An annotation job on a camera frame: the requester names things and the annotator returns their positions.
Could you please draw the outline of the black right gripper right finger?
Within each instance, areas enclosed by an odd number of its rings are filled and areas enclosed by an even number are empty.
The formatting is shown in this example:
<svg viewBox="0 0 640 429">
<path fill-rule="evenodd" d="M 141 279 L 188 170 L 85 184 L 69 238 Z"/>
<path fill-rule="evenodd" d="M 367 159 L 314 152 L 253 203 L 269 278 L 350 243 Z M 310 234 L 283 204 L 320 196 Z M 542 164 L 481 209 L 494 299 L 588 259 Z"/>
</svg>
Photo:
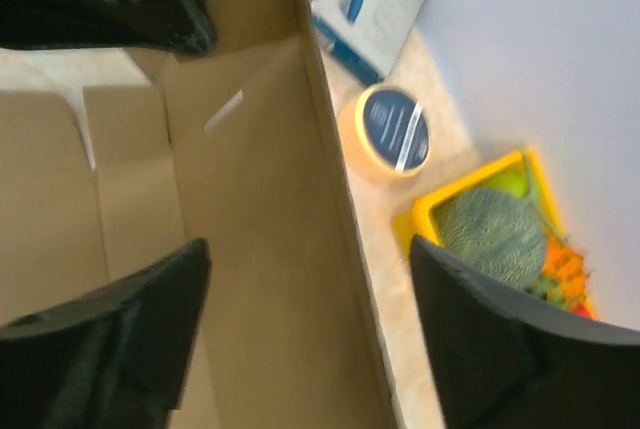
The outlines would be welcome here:
<svg viewBox="0 0 640 429">
<path fill-rule="evenodd" d="M 421 236 L 409 260 L 446 427 L 638 427 L 638 331 L 558 309 Z"/>
</svg>

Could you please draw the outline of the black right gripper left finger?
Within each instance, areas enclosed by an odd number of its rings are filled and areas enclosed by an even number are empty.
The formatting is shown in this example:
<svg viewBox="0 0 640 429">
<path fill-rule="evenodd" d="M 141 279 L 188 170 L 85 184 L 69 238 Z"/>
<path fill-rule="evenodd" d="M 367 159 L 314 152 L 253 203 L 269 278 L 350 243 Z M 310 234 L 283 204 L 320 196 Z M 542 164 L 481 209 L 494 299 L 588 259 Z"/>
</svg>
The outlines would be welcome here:
<svg viewBox="0 0 640 429">
<path fill-rule="evenodd" d="M 211 275 L 196 238 L 129 276 L 1 328 L 4 428 L 165 428 Z"/>
</svg>

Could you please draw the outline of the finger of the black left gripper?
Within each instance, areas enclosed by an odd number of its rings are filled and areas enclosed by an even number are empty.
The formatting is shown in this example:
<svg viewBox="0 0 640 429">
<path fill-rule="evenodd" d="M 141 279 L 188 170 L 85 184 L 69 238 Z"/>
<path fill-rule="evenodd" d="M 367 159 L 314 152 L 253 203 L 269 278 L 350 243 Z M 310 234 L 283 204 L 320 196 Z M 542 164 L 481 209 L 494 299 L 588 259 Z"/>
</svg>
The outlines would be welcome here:
<svg viewBox="0 0 640 429">
<path fill-rule="evenodd" d="M 1 0 L 10 50 L 158 49 L 208 54 L 216 29 L 204 0 Z"/>
</svg>

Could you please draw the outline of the brown cardboard box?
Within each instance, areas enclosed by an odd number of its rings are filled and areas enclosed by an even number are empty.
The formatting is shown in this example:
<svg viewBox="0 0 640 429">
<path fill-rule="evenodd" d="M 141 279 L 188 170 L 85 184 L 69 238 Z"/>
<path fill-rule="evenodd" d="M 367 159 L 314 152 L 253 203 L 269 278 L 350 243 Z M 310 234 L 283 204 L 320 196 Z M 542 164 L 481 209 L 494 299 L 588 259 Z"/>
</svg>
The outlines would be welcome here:
<svg viewBox="0 0 640 429">
<path fill-rule="evenodd" d="M 147 86 L 1 96 L 1 318 L 203 237 L 213 262 L 175 428 L 394 428 L 308 0 L 205 0 L 204 58 Z"/>
</svg>

